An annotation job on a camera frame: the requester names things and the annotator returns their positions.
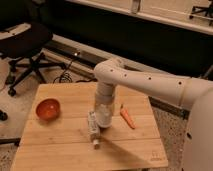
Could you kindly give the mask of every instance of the black office chair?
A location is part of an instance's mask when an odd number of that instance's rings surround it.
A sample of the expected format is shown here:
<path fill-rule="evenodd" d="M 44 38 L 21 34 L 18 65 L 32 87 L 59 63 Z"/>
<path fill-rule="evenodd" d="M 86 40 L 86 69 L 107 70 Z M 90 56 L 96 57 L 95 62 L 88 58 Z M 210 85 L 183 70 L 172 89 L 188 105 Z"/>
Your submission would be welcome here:
<path fill-rule="evenodd" d="M 209 25 L 211 26 L 213 23 L 213 0 L 209 1 L 211 1 L 211 3 L 208 7 L 193 6 L 189 18 L 192 19 L 194 18 L 194 14 L 205 12 L 205 17 L 210 17 Z"/>
<path fill-rule="evenodd" d="M 17 29 L 17 25 L 20 26 L 23 23 L 26 24 Z M 62 69 L 66 68 L 64 63 L 50 62 L 43 53 L 40 53 L 42 47 L 52 39 L 53 34 L 44 25 L 30 21 L 25 0 L 0 1 L 0 31 L 0 58 L 8 57 L 12 59 L 9 61 L 10 74 L 6 81 L 6 84 L 11 84 L 8 91 L 9 95 L 14 96 L 16 94 L 14 87 L 32 71 L 40 78 L 40 82 L 46 83 L 39 68 L 53 66 L 60 66 Z M 19 63 L 24 59 L 28 59 L 29 63 Z M 12 73 L 16 71 L 17 67 L 27 69 L 15 79 Z"/>

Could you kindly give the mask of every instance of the speckled floor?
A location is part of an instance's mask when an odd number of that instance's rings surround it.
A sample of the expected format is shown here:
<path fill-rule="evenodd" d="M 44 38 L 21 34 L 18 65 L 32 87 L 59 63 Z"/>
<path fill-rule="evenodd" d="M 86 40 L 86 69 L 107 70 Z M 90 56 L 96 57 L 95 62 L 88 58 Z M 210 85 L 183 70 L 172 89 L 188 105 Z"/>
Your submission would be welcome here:
<path fill-rule="evenodd" d="M 48 82 L 52 82 L 59 76 L 60 69 L 43 70 Z M 4 80 L 8 73 L 6 60 L 0 60 L 0 89 L 4 85 Z M 80 75 L 71 73 L 74 81 L 85 79 Z M 17 86 L 17 96 L 10 97 L 7 94 L 8 87 L 0 92 L 0 109 L 7 112 L 7 121 L 0 121 L 0 138 L 20 137 L 25 125 L 27 113 L 31 108 L 34 95 L 38 87 L 35 76 L 29 76 L 25 81 Z M 169 160 L 168 168 L 150 169 L 151 171 L 178 171 L 181 162 L 182 147 L 184 141 L 184 130 L 186 120 L 173 114 L 153 107 L 159 131 L 165 146 Z M 14 145 L 0 145 L 0 171 L 9 171 L 16 152 Z"/>

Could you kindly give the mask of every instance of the wooden block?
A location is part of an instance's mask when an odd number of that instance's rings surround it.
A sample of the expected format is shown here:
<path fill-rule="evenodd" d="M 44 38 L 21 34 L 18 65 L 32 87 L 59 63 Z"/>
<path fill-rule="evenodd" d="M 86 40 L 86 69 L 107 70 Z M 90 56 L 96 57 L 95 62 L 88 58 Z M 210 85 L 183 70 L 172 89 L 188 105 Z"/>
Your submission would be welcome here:
<path fill-rule="evenodd" d="M 87 113 L 94 108 L 96 83 L 40 85 L 13 162 L 13 171 L 126 170 L 168 165 L 160 134 L 146 95 L 118 86 L 112 125 L 102 132 L 101 148 L 93 149 Z M 61 114 L 42 122 L 36 106 L 46 98 L 60 102 Z M 128 109 L 132 130 L 119 115 Z"/>

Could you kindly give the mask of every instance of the carrot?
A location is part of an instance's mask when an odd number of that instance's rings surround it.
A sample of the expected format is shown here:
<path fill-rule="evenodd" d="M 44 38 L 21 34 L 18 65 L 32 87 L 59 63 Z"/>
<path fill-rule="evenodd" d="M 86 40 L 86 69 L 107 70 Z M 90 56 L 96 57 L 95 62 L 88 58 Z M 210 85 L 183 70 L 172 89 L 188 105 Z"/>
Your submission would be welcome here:
<path fill-rule="evenodd" d="M 123 107 L 123 104 L 121 104 L 120 107 L 120 115 L 123 117 L 123 119 L 126 121 L 130 128 L 135 129 L 135 125 L 131 117 L 129 116 L 127 109 Z"/>

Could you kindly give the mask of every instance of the bowl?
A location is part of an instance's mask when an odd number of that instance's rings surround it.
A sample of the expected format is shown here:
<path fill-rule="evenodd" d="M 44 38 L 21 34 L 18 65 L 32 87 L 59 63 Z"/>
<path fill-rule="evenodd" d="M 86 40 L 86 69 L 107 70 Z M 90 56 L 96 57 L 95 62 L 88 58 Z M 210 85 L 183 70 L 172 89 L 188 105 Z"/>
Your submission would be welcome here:
<path fill-rule="evenodd" d="M 36 114 L 41 120 L 50 121 L 60 114 L 60 104 L 56 99 L 45 99 L 36 107 Z"/>

